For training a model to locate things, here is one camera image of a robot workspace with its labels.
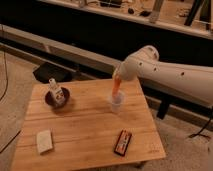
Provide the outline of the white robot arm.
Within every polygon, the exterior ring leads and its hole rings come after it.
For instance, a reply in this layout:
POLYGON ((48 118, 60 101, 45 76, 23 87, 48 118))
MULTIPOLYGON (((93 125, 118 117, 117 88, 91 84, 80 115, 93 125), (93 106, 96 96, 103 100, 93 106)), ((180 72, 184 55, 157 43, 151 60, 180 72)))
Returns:
POLYGON ((114 70, 114 78, 146 78, 213 106, 213 67, 161 62, 159 52, 146 45, 128 55, 114 70))

